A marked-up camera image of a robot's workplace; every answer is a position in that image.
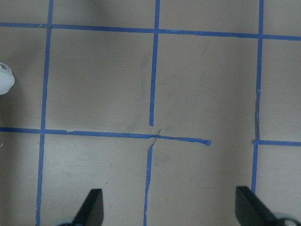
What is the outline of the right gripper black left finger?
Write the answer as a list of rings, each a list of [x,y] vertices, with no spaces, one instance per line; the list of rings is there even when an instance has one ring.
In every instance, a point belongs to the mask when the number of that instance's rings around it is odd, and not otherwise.
[[[104,220],[103,191],[91,189],[72,220],[63,220],[57,226],[101,226]]]

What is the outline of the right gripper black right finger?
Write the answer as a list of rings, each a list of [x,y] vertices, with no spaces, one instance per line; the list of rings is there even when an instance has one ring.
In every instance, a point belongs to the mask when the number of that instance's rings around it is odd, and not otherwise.
[[[235,216],[241,226],[299,226],[290,217],[276,217],[247,186],[235,191]]]

